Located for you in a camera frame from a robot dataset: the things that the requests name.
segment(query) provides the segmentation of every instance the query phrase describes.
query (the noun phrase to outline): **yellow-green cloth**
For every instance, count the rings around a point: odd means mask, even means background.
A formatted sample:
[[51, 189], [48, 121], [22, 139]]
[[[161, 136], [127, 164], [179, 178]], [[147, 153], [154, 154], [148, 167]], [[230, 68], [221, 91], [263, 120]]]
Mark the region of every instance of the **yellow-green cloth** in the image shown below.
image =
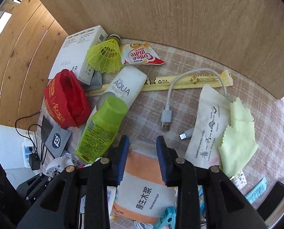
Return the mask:
[[231, 126], [223, 135], [218, 147], [223, 172], [227, 177], [238, 174], [258, 149], [254, 139], [254, 119], [249, 108], [239, 98], [230, 103]]

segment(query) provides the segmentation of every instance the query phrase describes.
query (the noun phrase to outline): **white box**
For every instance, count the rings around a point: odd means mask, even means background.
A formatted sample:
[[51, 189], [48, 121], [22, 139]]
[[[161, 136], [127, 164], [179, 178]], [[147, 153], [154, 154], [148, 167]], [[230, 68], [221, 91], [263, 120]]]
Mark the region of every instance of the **white box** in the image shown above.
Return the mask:
[[93, 68], [84, 64], [90, 46], [105, 41], [108, 34], [101, 26], [72, 34], [65, 39], [55, 59], [48, 79], [53, 79], [63, 69], [72, 70], [79, 81], [89, 85], [94, 73]]

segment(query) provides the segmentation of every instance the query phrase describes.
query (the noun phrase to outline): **green bottle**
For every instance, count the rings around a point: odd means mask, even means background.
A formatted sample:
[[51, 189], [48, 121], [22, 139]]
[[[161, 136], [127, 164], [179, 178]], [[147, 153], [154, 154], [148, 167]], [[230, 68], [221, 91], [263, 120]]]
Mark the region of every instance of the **green bottle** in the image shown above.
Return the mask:
[[102, 157], [114, 141], [126, 113], [127, 106], [120, 98], [108, 96], [87, 122], [75, 154], [89, 164]]

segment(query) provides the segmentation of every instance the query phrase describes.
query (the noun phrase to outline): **green bottle cap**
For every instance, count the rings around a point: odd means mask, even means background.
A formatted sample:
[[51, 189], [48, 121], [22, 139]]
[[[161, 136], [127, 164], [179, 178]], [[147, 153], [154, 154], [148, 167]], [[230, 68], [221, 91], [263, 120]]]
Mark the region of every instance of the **green bottle cap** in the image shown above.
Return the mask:
[[108, 96], [96, 113], [103, 122], [120, 125], [127, 113], [127, 106], [120, 98]]

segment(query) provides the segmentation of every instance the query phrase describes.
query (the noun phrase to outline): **red cloth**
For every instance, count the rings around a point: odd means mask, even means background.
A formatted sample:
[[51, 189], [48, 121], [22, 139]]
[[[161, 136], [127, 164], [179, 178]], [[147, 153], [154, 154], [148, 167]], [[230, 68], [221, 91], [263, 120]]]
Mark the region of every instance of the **red cloth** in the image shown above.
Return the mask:
[[45, 106], [62, 128], [86, 123], [91, 113], [83, 88], [75, 74], [67, 69], [57, 73], [45, 88]]

